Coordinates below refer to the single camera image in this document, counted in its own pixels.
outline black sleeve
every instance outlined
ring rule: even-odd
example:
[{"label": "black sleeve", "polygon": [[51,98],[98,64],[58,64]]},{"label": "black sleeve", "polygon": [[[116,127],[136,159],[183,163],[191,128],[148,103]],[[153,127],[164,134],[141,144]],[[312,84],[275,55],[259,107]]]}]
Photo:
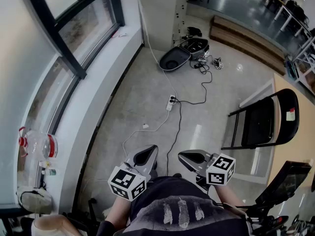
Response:
[{"label": "black sleeve", "polygon": [[102,221],[99,225],[96,236],[113,236],[117,230],[109,221]]}]

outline brown stair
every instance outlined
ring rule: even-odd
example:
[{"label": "brown stair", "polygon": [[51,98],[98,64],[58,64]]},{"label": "brown stair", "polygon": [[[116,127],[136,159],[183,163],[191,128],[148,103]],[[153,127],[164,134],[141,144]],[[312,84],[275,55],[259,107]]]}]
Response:
[{"label": "brown stair", "polygon": [[285,74],[283,52],[247,28],[214,16],[209,37],[253,57],[281,75]]}]

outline black window frame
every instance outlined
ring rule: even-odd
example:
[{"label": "black window frame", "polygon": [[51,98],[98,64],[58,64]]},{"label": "black window frame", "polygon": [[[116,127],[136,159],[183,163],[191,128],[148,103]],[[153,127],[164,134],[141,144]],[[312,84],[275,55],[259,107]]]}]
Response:
[{"label": "black window frame", "polygon": [[50,122],[48,133],[55,134],[59,122],[62,118],[63,112],[66,108],[68,101],[80,80],[84,79],[87,75],[86,70],[91,65],[97,54],[101,51],[102,47],[110,40],[119,27],[125,26],[124,14],[121,5],[121,0],[111,0],[111,6],[114,15],[112,15],[116,22],[111,29],[102,37],[95,47],[91,50],[89,55],[80,64],[68,48],[64,40],[59,34],[60,29],[65,26],[74,16],[76,16],[82,9],[87,7],[95,0],[77,0],[73,5],[67,8],[61,15],[54,18],[51,10],[46,3],[46,0],[24,0],[25,5],[32,12],[31,15],[39,23],[45,34],[61,54],[61,59],[69,67],[74,74],[72,81],[64,92],[58,107]]}]

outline concrete floor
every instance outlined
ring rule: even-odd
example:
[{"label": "concrete floor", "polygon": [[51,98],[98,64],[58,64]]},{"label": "concrete floor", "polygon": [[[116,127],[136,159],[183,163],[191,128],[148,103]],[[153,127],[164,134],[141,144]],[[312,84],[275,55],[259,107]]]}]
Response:
[{"label": "concrete floor", "polygon": [[267,9],[262,0],[209,0],[209,3],[207,0],[198,0],[190,3],[222,13],[260,31],[289,53],[295,53],[299,45],[305,42],[304,38],[294,37],[289,27],[284,32],[280,31],[286,18],[282,15],[275,21],[274,7]]},{"label": "concrete floor", "polygon": [[[186,22],[187,26],[198,27],[204,36],[208,36],[208,21],[187,16]],[[202,149],[209,153],[220,153],[220,148],[226,138],[225,130],[231,129],[227,121],[227,114],[235,110],[243,99],[271,79],[274,73],[272,69],[255,59],[212,40],[210,40],[210,51],[213,57],[221,57],[224,68],[216,70],[210,65],[213,81],[206,85],[206,103],[201,105],[182,104],[181,131],[169,154],[169,175],[181,173],[192,183],[195,183],[195,174],[189,172],[178,161],[177,154],[187,149]],[[163,55],[163,52],[160,51],[154,51],[154,53],[157,58]],[[191,69],[186,63],[177,71],[168,73],[167,76],[176,89],[179,99],[191,102],[204,100],[205,90],[200,83],[210,81],[209,73],[202,75],[198,70]],[[81,210],[88,211],[88,199],[95,198],[97,200],[97,205],[94,206],[95,213],[98,218],[102,219],[102,211],[113,204],[116,196],[111,193],[107,181],[91,178],[109,178],[114,167],[119,166],[124,160],[122,143],[134,130],[142,129],[143,124],[148,124],[148,129],[153,130],[165,120],[166,103],[169,95],[173,93],[162,71],[157,67],[150,49],[143,48],[122,81],[96,136],[81,185],[78,201],[78,207]],[[179,104],[176,104],[173,106],[167,122],[157,132],[135,133],[125,144],[127,153],[144,145],[158,145],[157,173],[159,176],[165,175],[166,153],[174,142],[178,123]],[[237,154],[233,154],[232,151],[225,153],[232,153],[231,155],[237,157],[237,173],[249,174],[249,172],[243,172],[243,169],[252,166],[253,151],[239,150]],[[267,164],[262,160],[259,167],[263,173],[260,172],[258,175],[264,174]],[[246,201],[247,205],[254,204],[254,200],[265,189],[264,184],[235,178],[232,178],[228,185],[242,200]],[[299,195],[296,195],[296,199],[292,200],[292,203],[287,201],[285,208],[276,207],[272,211],[273,214],[278,215],[285,210],[286,214],[293,219],[299,209],[296,207],[296,203],[299,203],[306,191],[300,190]],[[213,187],[211,187],[209,195],[219,201]]]}]

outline white cabinet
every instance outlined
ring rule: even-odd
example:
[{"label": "white cabinet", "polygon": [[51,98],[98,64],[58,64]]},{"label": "white cabinet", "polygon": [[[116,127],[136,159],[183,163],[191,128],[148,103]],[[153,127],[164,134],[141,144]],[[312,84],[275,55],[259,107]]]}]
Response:
[{"label": "white cabinet", "polygon": [[167,52],[173,47],[173,40],[183,34],[180,29],[185,24],[187,0],[141,0],[141,3],[151,47]]}]

